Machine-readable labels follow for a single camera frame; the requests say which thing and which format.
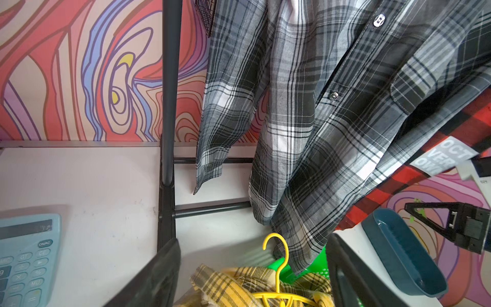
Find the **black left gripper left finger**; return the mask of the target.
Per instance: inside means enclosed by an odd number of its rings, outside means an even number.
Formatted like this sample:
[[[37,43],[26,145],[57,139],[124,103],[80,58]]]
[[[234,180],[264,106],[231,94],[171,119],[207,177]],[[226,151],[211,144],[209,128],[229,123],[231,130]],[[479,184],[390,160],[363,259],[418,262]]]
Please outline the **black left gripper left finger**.
[[[181,264],[177,239],[171,239],[105,307],[167,307],[175,298]]]

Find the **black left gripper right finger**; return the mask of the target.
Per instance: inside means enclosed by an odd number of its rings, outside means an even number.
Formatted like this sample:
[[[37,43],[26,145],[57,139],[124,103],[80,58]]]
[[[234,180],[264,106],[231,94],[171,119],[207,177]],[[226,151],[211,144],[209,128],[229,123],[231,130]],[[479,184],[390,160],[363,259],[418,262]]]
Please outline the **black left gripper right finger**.
[[[337,234],[326,244],[335,306],[407,306]]]

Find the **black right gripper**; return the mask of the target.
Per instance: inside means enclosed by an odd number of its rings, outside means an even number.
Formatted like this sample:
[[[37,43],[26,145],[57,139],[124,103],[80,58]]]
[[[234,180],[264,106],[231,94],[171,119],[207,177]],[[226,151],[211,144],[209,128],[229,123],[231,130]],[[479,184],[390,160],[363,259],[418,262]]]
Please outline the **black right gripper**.
[[[490,210],[468,203],[406,203],[414,219],[472,253],[490,252]]]

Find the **yellow plastic hanger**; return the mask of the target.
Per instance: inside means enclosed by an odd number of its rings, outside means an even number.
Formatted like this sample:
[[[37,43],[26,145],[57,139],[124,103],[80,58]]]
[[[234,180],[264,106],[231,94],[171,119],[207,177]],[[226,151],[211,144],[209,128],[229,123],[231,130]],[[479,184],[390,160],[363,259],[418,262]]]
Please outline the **yellow plastic hanger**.
[[[275,290],[273,292],[255,292],[253,293],[253,297],[261,300],[263,305],[267,307],[270,307],[269,304],[270,300],[279,301],[279,304],[282,307],[291,307],[295,302],[300,302],[310,306],[318,306],[318,304],[315,303],[313,300],[305,298],[301,295],[281,292],[280,274],[282,270],[284,270],[284,268],[288,265],[288,261],[290,259],[290,253],[286,240],[282,235],[277,233],[271,233],[264,239],[262,245],[263,250],[266,250],[267,244],[272,238],[279,239],[285,249],[284,261],[281,263],[281,265],[278,267],[275,273]]]

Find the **yellow plaid long-sleeve shirt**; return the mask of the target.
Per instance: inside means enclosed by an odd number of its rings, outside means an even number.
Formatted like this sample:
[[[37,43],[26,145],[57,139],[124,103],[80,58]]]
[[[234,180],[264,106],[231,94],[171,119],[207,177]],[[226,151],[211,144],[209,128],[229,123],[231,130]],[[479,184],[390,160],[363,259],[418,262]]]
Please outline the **yellow plaid long-sleeve shirt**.
[[[266,267],[235,267],[215,270],[202,264],[191,276],[192,288],[174,306],[263,306],[253,296],[273,292],[276,272]],[[334,306],[331,282],[324,276],[308,273],[293,284],[280,283],[282,293],[313,300],[318,306]]]

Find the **grey plaid long-sleeve shirt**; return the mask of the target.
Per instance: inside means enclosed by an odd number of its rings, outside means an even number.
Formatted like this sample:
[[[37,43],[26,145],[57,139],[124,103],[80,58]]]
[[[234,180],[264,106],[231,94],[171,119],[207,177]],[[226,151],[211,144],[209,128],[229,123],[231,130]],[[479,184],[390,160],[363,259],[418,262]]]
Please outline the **grey plaid long-sleeve shirt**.
[[[221,175],[268,96],[249,199],[299,274],[489,85],[489,1],[219,1],[196,184]]]

